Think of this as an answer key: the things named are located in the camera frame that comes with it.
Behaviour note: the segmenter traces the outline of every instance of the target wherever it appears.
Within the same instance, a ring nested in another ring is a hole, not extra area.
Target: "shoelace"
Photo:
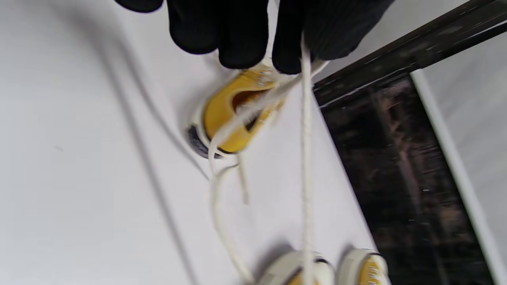
[[[237,163],[216,171],[215,153],[218,145],[227,140],[237,128],[243,125],[243,122],[250,116],[269,107],[277,105],[284,100],[289,91],[297,84],[303,85],[303,107],[302,107],[302,157],[303,157],[303,285],[313,285],[313,188],[311,181],[311,107],[312,107],[312,83],[311,79],[319,73],[327,61],[316,60],[311,63],[310,51],[301,40],[301,73],[294,79],[282,83],[279,86],[269,90],[266,96],[255,101],[249,108],[242,110],[237,116],[222,126],[210,142],[208,149],[209,167],[211,169],[210,185],[212,195],[212,218],[215,230],[222,244],[226,248],[229,257],[247,285],[254,285],[255,279],[252,272],[248,269],[240,254],[236,250],[234,242],[226,231],[222,221],[222,192],[220,182],[229,170],[240,167],[241,155],[237,156]],[[245,182],[243,169],[240,167],[241,184],[243,190],[243,203],[248,204],[249,193]]]

